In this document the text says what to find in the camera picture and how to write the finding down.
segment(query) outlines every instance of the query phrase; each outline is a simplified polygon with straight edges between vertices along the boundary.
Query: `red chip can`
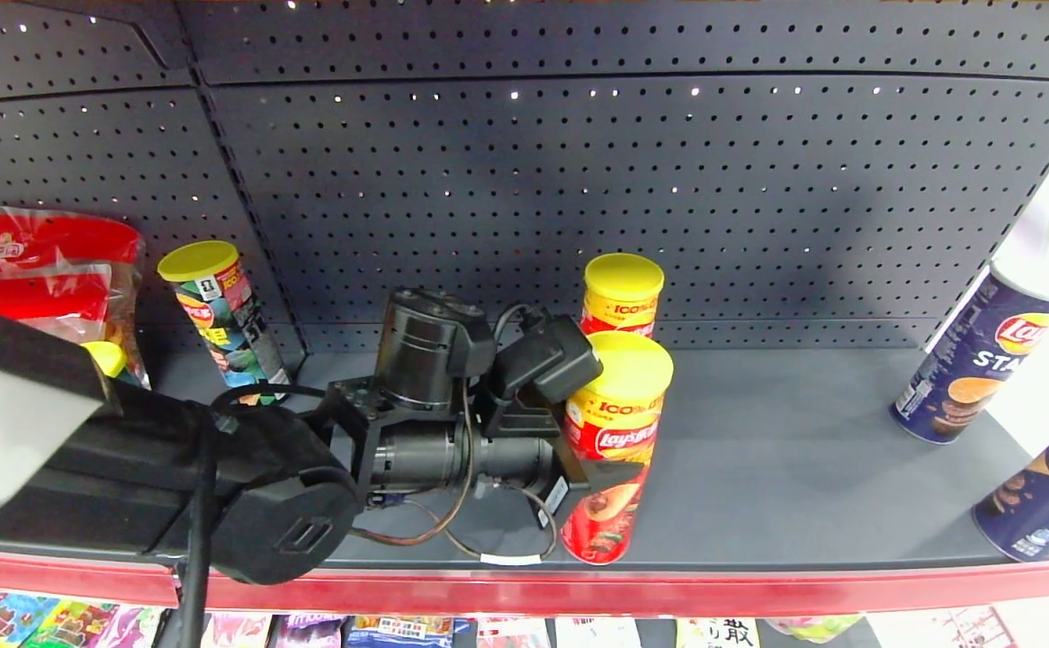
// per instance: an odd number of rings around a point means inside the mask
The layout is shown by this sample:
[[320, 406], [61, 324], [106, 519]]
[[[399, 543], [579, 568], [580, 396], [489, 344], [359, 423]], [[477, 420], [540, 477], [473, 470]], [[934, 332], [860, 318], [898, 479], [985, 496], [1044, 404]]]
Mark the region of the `red chip can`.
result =
[[603, 372], [569, 398], [565, 437], [579, 459], [630, 460], [643, 469], [636, 479], [585, 496], [560, 537], [579, 561], [607, 565], [628, 549], [673, 365], [664, 347], [639, 333], [587, 338]]

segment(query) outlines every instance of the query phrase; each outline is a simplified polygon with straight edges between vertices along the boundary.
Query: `red snack package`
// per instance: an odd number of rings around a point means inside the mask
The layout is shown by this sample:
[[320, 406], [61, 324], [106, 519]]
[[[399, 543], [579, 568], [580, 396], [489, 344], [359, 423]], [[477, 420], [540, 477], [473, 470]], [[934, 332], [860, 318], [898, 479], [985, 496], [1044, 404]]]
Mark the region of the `red snack package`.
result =
[[5, 272], [0, 274], [0, 315], [73, 344], [109, 340], [110, 274], [108, 263]]
[[136, 291], [145, 242], [132, 226], [108, 218], [68, 211], [0, 206], [0, 272], [52, 267], [66, 274], [77, 263], [110, 266], [109, 331], [129, 359], [129, 371], [150, 389], [149, 374], [136, 345]]

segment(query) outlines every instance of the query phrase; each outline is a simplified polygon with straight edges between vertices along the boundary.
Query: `red shelf edge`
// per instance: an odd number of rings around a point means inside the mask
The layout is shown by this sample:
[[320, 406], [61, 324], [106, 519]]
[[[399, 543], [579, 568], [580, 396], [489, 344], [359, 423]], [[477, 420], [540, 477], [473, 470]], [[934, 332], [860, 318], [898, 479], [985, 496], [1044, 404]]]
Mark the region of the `red shelf edge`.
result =
[[[167, 567], [0, 554], [0, 589], [176, 607]], [[805, 615], [1049, 596], [1049, 562], [787, 574], [318, 569], [282, 585], [209, 581], [209, 607], [388, 614]]]
[[176, 586], [170, 569], [146, 562], [0, 554], [0, 590], [176, 607]]

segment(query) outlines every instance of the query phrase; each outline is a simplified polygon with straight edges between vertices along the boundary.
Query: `gray shelf surface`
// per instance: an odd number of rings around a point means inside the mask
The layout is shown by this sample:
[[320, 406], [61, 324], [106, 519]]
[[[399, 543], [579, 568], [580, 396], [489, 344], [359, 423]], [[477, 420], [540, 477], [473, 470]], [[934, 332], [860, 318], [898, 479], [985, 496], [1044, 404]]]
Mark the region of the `gray shelf surface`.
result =
[[[1006, 563], [969, 509], [1029, 456], [988, 415], [930, 446], [887, 413], [920, 363], [913, 349], [673, 350], [661, 438], [621, 570], [840, 570]], [[371, 372], [373, 353], [318, 353], [299, 382]], [[168, 361], [164, 392], [208, 402], [223, 389], [207, 353]], [[294, 401], [290, 407], [306, 407]], [[515, 493], [471, 500], [452, 528], [479, 549], [534, 554], [548, 537]], [[445, 512], [451, 493], [429, 503]], [[357, 523], [414, 535], [423, 513]], [[349, 537], [328, 568], [468, 568], [443, 537], [390, 548]], [[540, 568], [577, 569], [558, 549]]]

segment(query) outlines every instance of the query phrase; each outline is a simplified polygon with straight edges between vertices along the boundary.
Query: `black cable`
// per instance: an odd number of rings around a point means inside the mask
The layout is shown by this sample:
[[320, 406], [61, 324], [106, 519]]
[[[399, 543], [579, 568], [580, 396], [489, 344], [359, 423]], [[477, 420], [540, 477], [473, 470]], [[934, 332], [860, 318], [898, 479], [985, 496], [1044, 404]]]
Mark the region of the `black cable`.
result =
[[257, 383], [257, 385], [245, 385], [233, 387], [233, 389], [221, 392], [218, 397], [212, 399], [213, 410], [223, 410], [238, 397], [262, 393], [294, 393], [298, 395], [311, 395], [311, 397], [324, 397], [324, 391], [316, 387], [304, 385], [273, 385], [273, 383]]
[[213, 498], [216, 497], [216, 430], [208, 422], [197, 426], [196, 488], [190, 504], [188, 562], [181, 585], [180, 648], [196, 648], [205, 631], [205, 600], [209, 591], [209, 563], [212, 562]]

